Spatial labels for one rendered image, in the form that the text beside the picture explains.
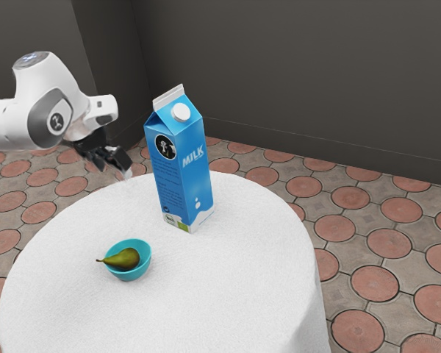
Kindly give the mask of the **blue milk carton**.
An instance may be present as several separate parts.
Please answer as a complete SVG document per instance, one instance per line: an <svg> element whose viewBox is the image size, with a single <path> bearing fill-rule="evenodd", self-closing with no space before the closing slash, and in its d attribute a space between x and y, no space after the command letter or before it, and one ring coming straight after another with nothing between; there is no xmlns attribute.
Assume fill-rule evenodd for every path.
<svg viewBox="0 0 441 353"><path fill-rule="evenodd" d="M182 84L153 100L144 132L163 218L194 233L214 202L203 118Z"/></svg>

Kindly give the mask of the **teal bowl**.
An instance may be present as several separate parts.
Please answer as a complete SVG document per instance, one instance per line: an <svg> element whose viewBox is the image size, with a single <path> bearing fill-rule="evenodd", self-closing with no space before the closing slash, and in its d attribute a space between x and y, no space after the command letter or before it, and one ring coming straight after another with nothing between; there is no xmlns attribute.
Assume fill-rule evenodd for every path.
<svg viewBox="0 0 441 353"><path fill-rule="evenodd" d="M147 271L151 262L151 247L144 240L130 238L122 240L113 245L105 254L104 258L108 258L119 254L124 249L134 249L139 254L137 265L131 269L122 269L105 263L108 271L115 277L123 281L132 281L140 278Z"/></svg>

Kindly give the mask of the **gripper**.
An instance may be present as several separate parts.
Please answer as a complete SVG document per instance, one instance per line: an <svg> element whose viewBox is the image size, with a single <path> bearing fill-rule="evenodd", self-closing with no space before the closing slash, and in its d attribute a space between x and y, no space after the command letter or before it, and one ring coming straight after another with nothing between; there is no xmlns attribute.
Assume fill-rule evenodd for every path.
<svg viewBox="0 0 441 353"><path fill-rule="evenodd" d="M91 132L86 138L74 141L72 146L76 152L103 171L106 163L118 169L124 179L132 177L132 160L120 146L109 146L104 127Z"/></svg>

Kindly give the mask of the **green pear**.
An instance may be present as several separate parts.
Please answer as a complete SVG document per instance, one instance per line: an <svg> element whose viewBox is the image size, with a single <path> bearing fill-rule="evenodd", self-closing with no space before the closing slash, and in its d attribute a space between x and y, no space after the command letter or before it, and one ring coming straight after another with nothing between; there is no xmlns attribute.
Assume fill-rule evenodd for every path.
<svg viewBox="0 0 441 353"><path fill-rule="evenodd" d="M125 248L117 254L97 260L97 262L117 268L119 271L129 271L138 266L140 255L134 248Z"/></svg>

